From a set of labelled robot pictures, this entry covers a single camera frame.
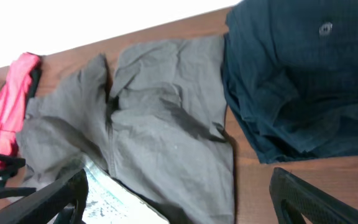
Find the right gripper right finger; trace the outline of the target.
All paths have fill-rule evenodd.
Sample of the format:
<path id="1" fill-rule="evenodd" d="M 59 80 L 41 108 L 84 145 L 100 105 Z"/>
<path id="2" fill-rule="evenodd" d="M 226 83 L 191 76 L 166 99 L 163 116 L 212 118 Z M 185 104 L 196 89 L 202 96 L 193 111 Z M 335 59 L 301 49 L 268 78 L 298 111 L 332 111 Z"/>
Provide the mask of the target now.
<path id="1" fill-rule="evenodd" d="M 358 210 L 276 167 L 269 192 L 279 224 L 358 224 Z"/>

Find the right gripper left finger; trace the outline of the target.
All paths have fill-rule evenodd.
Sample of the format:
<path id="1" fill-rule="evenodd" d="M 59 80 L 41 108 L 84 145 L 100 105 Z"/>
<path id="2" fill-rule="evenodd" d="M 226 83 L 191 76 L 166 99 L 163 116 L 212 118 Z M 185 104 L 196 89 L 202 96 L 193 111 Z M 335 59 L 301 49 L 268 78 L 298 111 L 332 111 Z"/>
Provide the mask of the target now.
<path id="1" fill-rule="evenodd" d="M 0 188 L 0 199 L 20 199 L 0 210 L 0 224 L 82 223 L 88 196 L 88 181 L 83 169 L 73 171 L 48 186 Z"/>

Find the grey shorts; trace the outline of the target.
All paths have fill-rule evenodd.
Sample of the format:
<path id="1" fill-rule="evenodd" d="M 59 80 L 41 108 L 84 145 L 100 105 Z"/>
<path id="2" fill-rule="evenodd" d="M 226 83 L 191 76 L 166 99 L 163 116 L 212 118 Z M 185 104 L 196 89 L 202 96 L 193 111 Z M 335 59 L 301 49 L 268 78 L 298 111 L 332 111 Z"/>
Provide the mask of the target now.
<path id="1" fill-rule="evenodd" d="M 223 136 L 224 40 L 161 40 L 103 54 L 29 101 L 16 141 L 28 186 L 89 156 L 171 223 L 233 223 L 234 156 Z"/>

